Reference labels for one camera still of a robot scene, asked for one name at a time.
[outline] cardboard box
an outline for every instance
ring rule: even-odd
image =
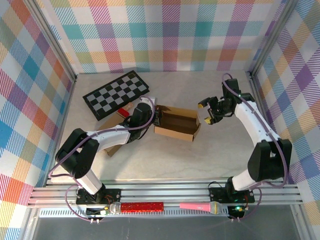
[[[128,111],[132,107],[133,107],[133,104],[130,102],[126,106],[120,108],[98,130],[110,129],[122,123],[126,118],[122,114]],[[121,146],[122,145],[111,146],[106,148],[105,151],[110,157],[112,157],[121,148]]]
[[[156,109],[161,111],[161,118],[154,133],[193,142],[201,126],[196,110],[162,105]]]

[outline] open cardboard box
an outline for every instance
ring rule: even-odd
[[[156,109],[161,111],[161,118],[154,133],[193,142],[201,126],[196,110],[163,105],[157,105]]]

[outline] checkered board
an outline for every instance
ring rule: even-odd
[[[149,86],[135,71],[130,71],[88,93],[83,99],[99,121],[148,92]]]

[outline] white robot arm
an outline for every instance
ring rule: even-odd
[[[94,204],[106,201],[105,196],[108,195],[108,190],[91,170],[95,155],[100,150],[140,139],[144,134],[143,131],[147,131],[151,124],[157,124],[159,115],[155,114],[154,109],[152,110],[155,101],[154,97],[142,97],[132,116],[120,125],[102,132],[85,132],[77,128],[64,142],[55,160],[81,185],[83,189],[78,192],[84,191],[83,198],[90,199]],[[85,142],[81,145],[81,151],[74,151],[82,141]]]
[[[220,122],[224,117],[235,114],[244,125],[254,145],[248,168],[239,175],[229,178],[226,184],[227,192],[232,194],[249,190],[260,181],[284,177],[288,169],[284,168],[281,154],[274,140],[280,146],[287,166],[290,165],[292,150],[290,141],[281,139],[272,130],[261,116],[251,94],[241,93],[237,79],[229,79],[222,83],[222,91],[223,97],[220,100],[214,96],[199,102],[200,108],[208,107],[209,117],[205,122],[212,125]]]

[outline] cable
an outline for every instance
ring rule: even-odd
[[[149,128],[147,128],[137,140],[142,139],[142,138],[144,137],[144,135],[147,133],[148,129],[149,129]]]
[[[279,154],[280,154],[280,157],[281,157],[281,160],[282,160],[282,164],[283,164],[283,170],[284,170],[284,177],[283,177],[283,182],[280,184],[280,185],[275,185],[269,181],[261,181],[261,182],[258,182],[256,184],[254,184],[253,186],[250,187],[250,189],[255,189],[257,186],[260,186],[262,183],[267,183],[269,184],[270,186],[274,187],[274,188],[282,188],[286,183],[287,183],[287,180],[288,180],[288,166],[287,166],[287,162],[286,162],[286,159],[285,159],[285,156],[284,156],[284,153],[282,152],[282,149],[281,147],[279,146],[277,140],[274,138],[274,136],[270,133],[270,130],[269,128],[265,125],[265,123],[263,122],[263,120],[260,118],[260,116],[258,115],[258,113],[256,112],[256,110],[243,98],[241,97],[239,94],[237,94],[235,91],[233,91],[226,83],[224,77],[228,75],[231,79],[233,79],[233,77],[231,76],[231,74],[229,73],[225,73],[222,75],[222,83],[223,85],[226,87],[226,89],[228,89],[233,95],[235,95],[236,97],[238,97],[251,111],[252,113],[256,116],[256,118],[258,119],[258,121],[261,123],[262,127],[264,128],[264,130],[267,132],[267,134],[269,135],[269,137],[272,139],[272,141],[274,142]]]
[[[137,127],[128,127],[128,128],[120,128],[120,129],[117,129],[117,128],[111,128],[111,129],[104,129],[104,130],[100,130],[100,131],[97,131],[95,132],[94,134],[90,135],[90,136],[87,136],[86,138],[84,138],[77,146],[75,146],[74,149],[72,149],[64,158],[62,158],[55,166],[53,166],[53,168],[49,171],[49,174],[48,174],[48,177],[49,178],[57,178],[57,177],[63,177],[63,176],[66,176],[66,177],[71,177],[73,178],[73,180],[77,183],[77,185],[72,185],[70,186],[66,191],[65,191],[65,194],[64,194],[64,200],[65,200],[65,203],[67,205],[67,207],[69,208],[69,210],[74,214],[76,215],[78,218],[82,219],[82,220],[85,220],[87,222],[90,222],[92,223],[91,220],[89,220],[88,218],[85,218],[83,216],[80,216],[79,214],[77,214],[72,208],[71,206],[69,205],[68,203],[68,192],[70,191],[71,188],[73,187],[82,187],[82,185],[74,178],[74,176],[72,176],[71,174],[68,174],[68,173],[61,173],[61,174],[53,174],[54,170],[57,169],[57,167],[59,167],[61,164],[63,164],[78,148],[80,148],[86,141],[88,141],[89,139],[99,135],[99,134],[103,134],[103,133],[107,133],[107,132],[114,132],[114,131],[133,131],[133,130],[139,130],[139,129],[143,129],[145,127],[147,127],[151,121],[153,120],[154,116],[155,116],[155,104],[154,102],[148,97],[148,96],[142,96],[143,98],[146,98],[149,100],[149,102],[151,103],[151,106],[152,106],[152,114],[151,114],[151,117],[150,119],[142,126],[137,126]]]
[[[97,131],[95,132],[94,134],[90,135],[90,136],[87,136],[86,138],[84,138],[77,146],[75,146],[74,149],[72,149],[63,159],[61,159],[50,171],[49,171],[49,174],[48,176],[50,178],[56,178],[56,177],[62,177],[62,176],[67,176],[67,177],[71,177],[74,179],[74,181],[79,185],[81,186],[81,184],[71,175],[71,174],[67,174],[67,173],[62,173],[62,174],[56,174],[56,175],[53,175],[53,172],[54,170],[57,169],[57,167],[59,167],[61,164],[63,164],[78,148],[80,148],[86,141],[88,141],[89,139],[99,135],[99,134],[103,134],[103,133],[107,133],[107,132],[114,132],[114,131],[133,131],[133,130],[139,130],[139,129],[143,129],[145,127],[147,127],[151,121],[153,120],[154,118],[154,115],[155,115],[155,105],[153,103],[153,101],[148,97],[148,96],[143,96],[143,98],[146,98],[149,100],[149,102],[151,103],[152,105],[152,114],[151,114],[151,117],[150,119],[142,126],[137,126],[137,127],[128,127],[128,128],[120,128],[120,129],[117,129],[117,128],[109,128],[109,129],[104,129],[104,130],[100,130],[100,131]]]
[[[244,195],[244,198],[245,198],[245,208],[247,208],[249,203],[247,195]]]
[[[65,194],[64,194],[64,200],[65,200],[65,203],[66,203],[66,206],[68,207],[68,209],[74,214],[76,215],[78,218],[82,219],[82,220],[85,220],[87,222],[91,222],[91,220],[89,220],[88,218],[86,217],[83,217],[83,216],[80,216],[78,213],[76,213],[75,210],[72,209],[72,207],[70,206],[70,204],[68,203],[68,192],[70,191],[70,189],[74,188],[74,187],[79,187],[78,185],[71,185],[70,187],[67,188],[67,190],[65,191]]]
[[[100,213],[100,212],[103,211],[103,210],[108,209],[108,208],[110,207],[110,204],[112,203],[112,202],[110,202],[110,199],[109,199],[109,198],[111,198],[112,201],[114,202],[114,198],[113,198],[111,195],[106,195],[104,198],[108,200],[108,206],[104,206],[103,208],[100,208],[99,210],[97,210],[97,209],[92,209],[92,208],[87,208],[87,209],[86,209],[87,211],[88,211],[88,210],[91,211],[90,215],[95,215],[95,214]]]
[[[284,153],[282,152],[282,149],[281,147],[279,146],[277,140],[274,138],[274,136],[270,133],[269,131],[269,128],[265,125],[265,123],[263,122],[263,120],[261,119],[261,117],[258,115],[258,113],[256,112],[256,110],[243,98],[241,97],[239,94],[237,94],[235,91],[233,91],[226,83],[224,77],[228,75],[230,77],[230,79],[233,79],[233,77],[231,76],[231,74],[229,73],[225,73],[222,75],[222,83],[223,85],[226,87],[226,89],[229,90],[230,93],[232,93],[233,95],[235,95],[237,98],[239,98],[251,111],[252,113],[256,116],[256,118],[258,119],[258,121],[261,123],[263,129],[267,132],[267,134],[269,135],[269,137],[272,139],[272,141],[274,142],[279,154],[280,154],[280,157],[281,157],[281,160],[282,160],[282,164],[283,164],[283,170],[284,170],[284,177],[283,177],[283,182],[280,184],[280,185],[275,185],[269,181],[260,181],[256,184],[254,184],[253,186],[251,186],[249,189],[251,190],[254,190],[254,189],[257,189],[259,190],[259,200],[257,201],[257,204],[255,206],[255,208],[248,214],[248,215],[245,215],[244,217],[241,218],[241,220],[245,220],[247,219],[248,217],[250,217],[251,215],[253,215],[260,203],[261,203],[261,200],[262,200],[262,191],[261,189],[258,187],[260,186],[262,183],[267,183],[269,184],[270,186],[274,187],[274,188],[282,188],[286,183],[287,183],[287,180],[288,180],[288,166],[287,166],[287,162],[286,162],[286,159],[285,159],[285,156],[284,156]]]
[[[220,183],[218,183],[217,181],[212,181],[212,182],[209,183],[208,189],[209,189],[210,185],[211,185],[211,184],[214,184],[214,183],[218,184],[218,185],[220,186],[220,188],[223,188],[223,187],[220,185]]]

